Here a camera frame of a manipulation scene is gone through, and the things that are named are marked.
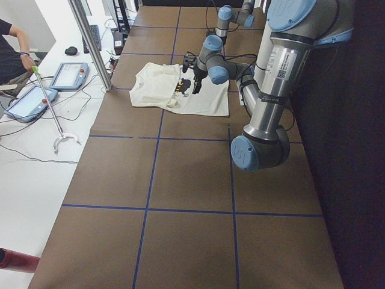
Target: crumpled white cloth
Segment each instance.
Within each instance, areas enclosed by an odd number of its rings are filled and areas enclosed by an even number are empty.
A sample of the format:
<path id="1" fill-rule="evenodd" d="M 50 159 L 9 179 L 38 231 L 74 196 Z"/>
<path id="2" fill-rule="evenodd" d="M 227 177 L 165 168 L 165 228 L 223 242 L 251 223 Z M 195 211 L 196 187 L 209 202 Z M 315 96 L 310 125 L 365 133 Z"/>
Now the crumpled white cloth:
<path id="1" fill-rule="evenodd" d="M 130 91 L 135 107 L 160 107 L 173 113 L 228 116 L 229 82 L 215 85 L 206 77 L 198 94 L 193 94 L 194 72 L 182 73 L 182 66 L 147 63 L 136 75 Z"/>

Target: black computer mouse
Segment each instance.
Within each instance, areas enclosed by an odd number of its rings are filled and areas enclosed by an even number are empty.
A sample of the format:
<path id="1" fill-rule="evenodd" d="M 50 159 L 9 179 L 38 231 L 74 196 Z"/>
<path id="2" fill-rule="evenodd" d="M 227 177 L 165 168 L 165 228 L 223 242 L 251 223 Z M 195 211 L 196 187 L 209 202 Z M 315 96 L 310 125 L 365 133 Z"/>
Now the black computer mouse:
<path id="1" fill-rule="evenodd" d="M 78 49 L 76 47 L 68 47 L 66 51 L 64 51 L 67 55 L 76 55 L 78 53 Z"/>

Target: person's hand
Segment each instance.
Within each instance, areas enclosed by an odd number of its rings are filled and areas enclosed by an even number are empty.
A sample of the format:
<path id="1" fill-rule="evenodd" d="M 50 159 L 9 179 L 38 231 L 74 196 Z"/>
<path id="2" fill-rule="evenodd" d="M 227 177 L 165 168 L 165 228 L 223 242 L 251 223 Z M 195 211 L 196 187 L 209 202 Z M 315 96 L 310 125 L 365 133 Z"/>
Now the person's hand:
<path id="1" fill-rule="evenodd" d="M 26 55 L 26 54 L 20 55 L 20 58 L 21 58 L 21 60 L 22 60 L 22 63 L 23 63 L 24 68 L 25 68 L 28 72 L 32 73 L 32 72 L 33 72 L 33 71 L 32 71 L 32 67 L 33 67 L 33 66 L 36 66 L 35 61 L 34 61 L 31 57 L 29 57 L 28 55 Z"/>

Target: person's arm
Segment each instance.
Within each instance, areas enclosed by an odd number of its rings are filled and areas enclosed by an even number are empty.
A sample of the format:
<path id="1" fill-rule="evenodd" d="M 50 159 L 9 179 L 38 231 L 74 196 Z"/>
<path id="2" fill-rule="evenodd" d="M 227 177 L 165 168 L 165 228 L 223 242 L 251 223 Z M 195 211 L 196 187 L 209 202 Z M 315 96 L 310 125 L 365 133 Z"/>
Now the person's arm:
<path id="1" fill-rule="evenodd" d="M 17 41 L 19 41 L 20 51 L 29 53 L 29 40 L 28 35 L 25 31 L 12 25 L 9 35 L 17 37 Z M 28 72 L 32 72 L 32 67 L 36 65 L 35 61 L 27 54 L 21 54 L 20 59 L 22 60 L 24 68 Z"/>

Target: blue and white robot arm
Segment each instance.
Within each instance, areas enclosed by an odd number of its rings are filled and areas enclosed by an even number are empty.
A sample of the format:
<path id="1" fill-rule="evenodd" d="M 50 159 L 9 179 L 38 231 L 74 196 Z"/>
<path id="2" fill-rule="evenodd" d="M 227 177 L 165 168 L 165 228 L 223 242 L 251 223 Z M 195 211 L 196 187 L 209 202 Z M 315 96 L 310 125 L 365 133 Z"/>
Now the blue and white robot arm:
<path id="1" fill-rule="evenodd" d="M 285 162 L 290 144 L 279 121 L 306 58 L 311 49 L 347 42 L 354 16 L 354 0 L 272 0 L 254 71 L 221 54 L 229 22 L 252 26 L 252 7 L 254 0 L 245 0 L 240 12 L 222 7 L 215 34 L 207 36 L 194 62 L 194 93 L 207 76 L 214 84 L 233 79 L 252 112 L 250 123 L 231 145 L 234 163 L 244 170 Z"/>

